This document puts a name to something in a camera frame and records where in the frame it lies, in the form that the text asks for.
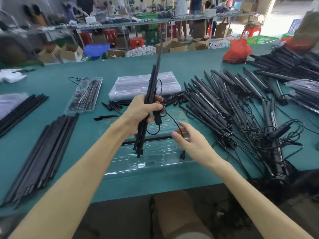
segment red plastic bag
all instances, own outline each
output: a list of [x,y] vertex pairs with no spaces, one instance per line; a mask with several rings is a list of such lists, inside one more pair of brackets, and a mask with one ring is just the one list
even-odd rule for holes
[[230,64],[243,64],[252,52],[246,39],[230,40],[230,49],[223,56],[223,61]]

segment blue bin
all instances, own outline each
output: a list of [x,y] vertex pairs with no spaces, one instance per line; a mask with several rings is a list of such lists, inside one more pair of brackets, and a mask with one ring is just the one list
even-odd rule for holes
[[89,44],[83,50],[85,56],[91,57],[91,60],[98,60],[109,49],[111,49],[110,44]]

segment clear plastic tray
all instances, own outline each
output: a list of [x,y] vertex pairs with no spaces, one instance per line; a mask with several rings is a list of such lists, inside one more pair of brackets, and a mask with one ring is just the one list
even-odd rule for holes
[[66,115],[92,112],[99,96],[103,78],[80,79],[71,100],[64,111]]
[[[110,100],[130,100],[136,95],[146,94],[150,78],[151,75],[118,77],[108,94]],[[172,95],[181,91],[181,86],[173,72],[159,73],[157,81],[157,94]]]
[[[181,121],[189,122],[182,110],[170,111],[169,114],[177,123]],[[103,120],[101,123],[100,135],[102,135],[115,120],[116,119]],[[177,128],[174,121],[166,115],[162,118],[162,124],[158,134],[172,133]],[[147,126],[147,130],[150,133],[156,133],[158,131],[158,126],[154,122],[151,122]],[[187,155],[185,160],[180,159],[182,149],[172,138],[145,142],[143,146],[143,155],[140,158],[134,153],[133,146],[133,144],[130,144],[119,148],[105,173],[104,179],[129,177],[147,172],[147,170],[154,171],[160,169],[161,166],[164,165],[169,166],[192,161]]]

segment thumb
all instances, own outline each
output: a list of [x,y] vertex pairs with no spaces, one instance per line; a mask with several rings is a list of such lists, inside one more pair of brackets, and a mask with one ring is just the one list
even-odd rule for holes
[[160,111],[160,110],[163,109],[163,105],[159,104],[159,103],[156,103],[156,102],[154,102],[152,104],[146,104],[145,107],[146,107],[146,111],[148,113],[151,113],[153,111]]
[[189,145],[189,142],[186,141],[179,133],[172,132],[171,136],[183,149],[186,149],[186,147]]

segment hand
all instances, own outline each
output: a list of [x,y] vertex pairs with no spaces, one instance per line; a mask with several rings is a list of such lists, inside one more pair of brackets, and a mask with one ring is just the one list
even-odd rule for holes
[[186,141],[181,136],[181,131],[176,129],[172,133],[172,138],[186,150],[188,155],[201,165],[211,168],[216,162],[224,161],[210,146],[206,138],[190,124],[186,122],[179,123],[184,137],[190,137],[190,141]]
[[149,114],[153,111],[160,111],[163,109],[163,98],[155,95],[153,104],[144,104],[145,95],[135,96],[127,110],[119,118],[122,120],[129,130],[129,136],[134,135],[138,130],[138,124],[148,116],[146,122],[150,123],[154,119],[154,115]]

